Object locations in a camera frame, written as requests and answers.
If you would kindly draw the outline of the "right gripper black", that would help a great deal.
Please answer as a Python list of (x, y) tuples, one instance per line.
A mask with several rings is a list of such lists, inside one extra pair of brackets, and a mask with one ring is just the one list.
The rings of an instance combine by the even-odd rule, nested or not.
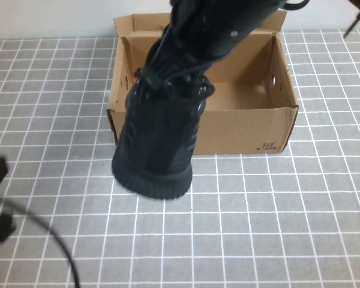
[(167, 26), (147, 54), (143, 66), (143, 80), (150, 86), (161, 86), (179, 76), (202, 74), (215, 61), (191, 54), (173, 33), (173, 29)]

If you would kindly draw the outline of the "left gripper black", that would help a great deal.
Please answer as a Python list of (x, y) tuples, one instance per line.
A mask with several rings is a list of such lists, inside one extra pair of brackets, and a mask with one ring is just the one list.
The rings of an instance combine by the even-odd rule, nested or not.
[(15, 221), (11, 214), (0, 214), (0, 241), (6, 241), (16, 229)]

